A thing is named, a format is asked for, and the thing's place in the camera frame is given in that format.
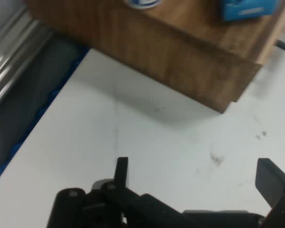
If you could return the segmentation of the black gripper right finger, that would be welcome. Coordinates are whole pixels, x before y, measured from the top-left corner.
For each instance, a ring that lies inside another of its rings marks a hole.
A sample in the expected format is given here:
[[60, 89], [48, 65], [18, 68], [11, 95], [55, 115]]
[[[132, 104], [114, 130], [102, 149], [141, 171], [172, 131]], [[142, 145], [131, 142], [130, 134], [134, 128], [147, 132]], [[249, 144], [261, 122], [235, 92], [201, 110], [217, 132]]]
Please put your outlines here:
[[268, 158], [257, 160], [255, 186], [271, 210], [262, 228], [285, 228], [285, 173]]

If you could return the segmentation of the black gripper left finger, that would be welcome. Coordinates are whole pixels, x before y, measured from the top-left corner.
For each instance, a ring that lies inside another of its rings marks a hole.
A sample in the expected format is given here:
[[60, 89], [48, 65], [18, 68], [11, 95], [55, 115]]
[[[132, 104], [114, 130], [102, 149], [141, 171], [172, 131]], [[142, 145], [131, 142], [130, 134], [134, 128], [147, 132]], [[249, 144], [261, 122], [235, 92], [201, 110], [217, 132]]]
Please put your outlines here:
[[152, 197], [126, 187], [128, 158], [119, 157], [114, 178], [96, 190], [61, 190], [48, 220], [49, 228], [186, 228], [188, 220]]

